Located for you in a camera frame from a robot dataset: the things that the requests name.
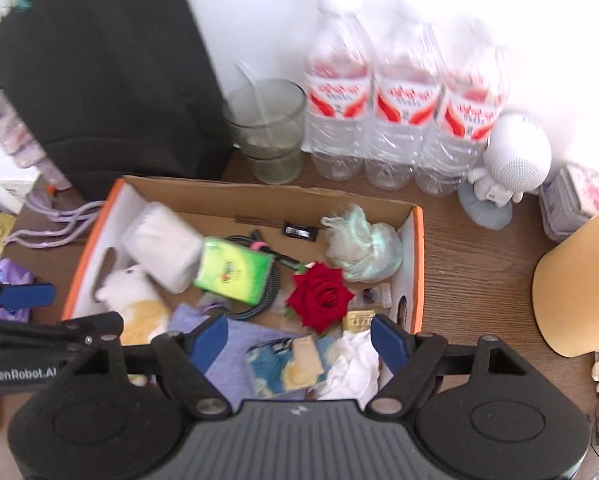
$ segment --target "water bottle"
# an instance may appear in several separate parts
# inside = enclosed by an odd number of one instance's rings
[[[440,197],[465,181],[509,94],[503,46],[483,22],[457,23],[452,38],[444,52],[443,97],[415,172],[420,189]]]
[[[365,156],[369,182],[401,189],[413,177],[423,135],[441,92],[441,55],[433,28],[398,3],[377,47],[374,113]]]
[[[374,51],[353,1],[320,0],[319,10],[319,28],[305,60],[307,136],[319,174],[348,180],[363,163]]]

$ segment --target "white stuffed toy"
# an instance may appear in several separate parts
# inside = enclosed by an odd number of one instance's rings
[[[123,345],[148,344],[168,330],[170,309],[154,290],[142,266],[110,273],[95,298],[124,319]]]

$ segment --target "purple fabric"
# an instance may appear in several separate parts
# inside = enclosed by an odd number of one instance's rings
[[[169,330],[190,332],[207,318],[208,316],[183,303],[172,313]],[[284,337],[294,336],[247,321],[228,320],[228,342],[206,372],[206,378],[230,401],[234,410],[239,408],[244,399],[257,398],[246,366],[247,350]],[[291,392],[285,394],[283,399],[303,400],[304,396],[303,391]]]
[[[29,270],[20,267],[8,258],[0,261],[0,283],[8,283],[9,285],[28,285],[34,281],[35,277]],[[28,323],[29,318],[29,308],[16,310],[13,314],[4,308],[0,308],[0,319]]]

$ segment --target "green tissue pack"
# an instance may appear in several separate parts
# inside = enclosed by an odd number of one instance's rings
[[[274,257],[223,238],[206,237],[194,285],[244,303],[262,300]]]

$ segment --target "white speaker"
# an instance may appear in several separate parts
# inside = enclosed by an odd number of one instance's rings
[[[478,200],[503,207],[511,199],[519,202],[524,192],[544,182],[551,160],[548,138],[535,121],[522,114],[503,114],[484,150],[484,167],[471,170],[468,181],[475,184]]]

